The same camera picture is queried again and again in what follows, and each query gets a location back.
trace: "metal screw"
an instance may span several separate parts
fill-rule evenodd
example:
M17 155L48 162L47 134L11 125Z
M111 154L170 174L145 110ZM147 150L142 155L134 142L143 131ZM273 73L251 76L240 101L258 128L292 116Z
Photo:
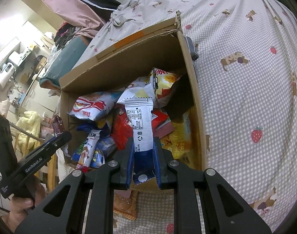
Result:
M115 160L112 160L112 161L109 161L109 162L108 162L108 165L111 166L111 167L115 167L115 166L118 165L118 162L115 161Z
M209 175L209 176L213 176L216 174L216 171L214 169L207 169L206 173Z
M171 166L178 166L179 165L179 162L177 160L172 160L172 161L169 162L169 164Z
M72 172L72 175L73 175L74 177L78 177L78 176L81 175L81 171L80 171L80 170L74 170L74 171Z

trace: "pink blanket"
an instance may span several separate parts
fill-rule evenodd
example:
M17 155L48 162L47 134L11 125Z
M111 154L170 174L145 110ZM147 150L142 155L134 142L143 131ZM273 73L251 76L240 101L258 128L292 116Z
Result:
M76 35L94 38L105 24L88 5L80 0L42 0L54 13L73 26L82 27Z

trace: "black gripper frame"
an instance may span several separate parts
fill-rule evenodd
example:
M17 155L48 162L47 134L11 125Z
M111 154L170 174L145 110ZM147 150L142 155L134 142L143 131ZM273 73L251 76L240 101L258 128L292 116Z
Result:
M6 199L14 194L21 198L35 198L35 176L52 155L71 140L70 132L52 138L17 161L7 119L0 115L0 193Z
M171 152L162 149L157 137L153 154L158 186L174 189L175 234L202 233L195 189L200 195L206 234L271 233L267 224L215 170L196 171L173 162ZM42 234L82 233L91 189L85 233L112 234L114 189L129 188L133 159L133 138L129 138L126 149L115 153L116 162L88 173L74 170L26 217L15 234L34 234L39 230Z
M154 138L160 189L174 189L174 234L201 234L195 189L198 189L206 234L271 234L271 229L214 169L197 171L173 161L171 151Z

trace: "human hand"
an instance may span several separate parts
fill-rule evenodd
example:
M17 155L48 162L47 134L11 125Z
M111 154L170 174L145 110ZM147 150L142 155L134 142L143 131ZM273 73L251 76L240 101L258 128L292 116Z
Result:
M35 197L35 207L45 198L44 187L40 182L36 183L36 197ZM25 219L27 216L26 210L33 206L32 199L29 198L19 198L13 196L11 199L11 211L2 217L2 220L14 232L17 226Z

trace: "yellow snack package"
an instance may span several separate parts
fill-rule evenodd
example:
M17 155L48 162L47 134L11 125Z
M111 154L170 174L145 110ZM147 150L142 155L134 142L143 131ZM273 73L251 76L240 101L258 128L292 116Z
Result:
M190 151L192 150L189 114L190 111L187 111L183 114L181 120L171 121L175 130L161 138L160 142L164 149L171 151L174 159L179 159L181 162L193 168L193 164L189 159Z

